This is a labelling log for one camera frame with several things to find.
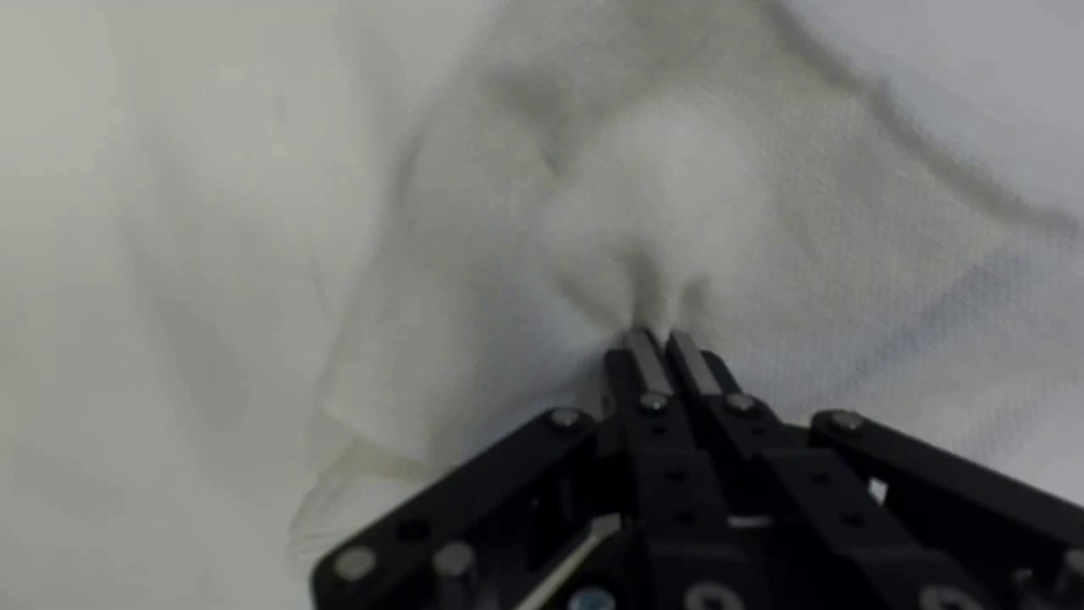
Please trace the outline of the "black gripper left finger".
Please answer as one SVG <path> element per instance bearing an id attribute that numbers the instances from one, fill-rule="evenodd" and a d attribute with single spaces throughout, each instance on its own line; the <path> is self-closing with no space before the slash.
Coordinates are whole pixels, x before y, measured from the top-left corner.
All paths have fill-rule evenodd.
<path id="1" fill-rule="evenodd" d="M 358 528 L 312 610 L 706 610 L 722 502 L 648 332 L 604 355 L 604 409 L 547 409 Z"/>

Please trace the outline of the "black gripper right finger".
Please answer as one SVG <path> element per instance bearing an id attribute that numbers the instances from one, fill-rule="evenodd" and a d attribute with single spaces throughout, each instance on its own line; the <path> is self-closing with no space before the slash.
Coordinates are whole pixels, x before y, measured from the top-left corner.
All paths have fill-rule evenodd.
<path id="1" fill-rule="evenodd" d="M 1080 504 L 855 409 L 792 426 L 688 332 L 669 364 L 828 610 L 1084 610 Z"/>

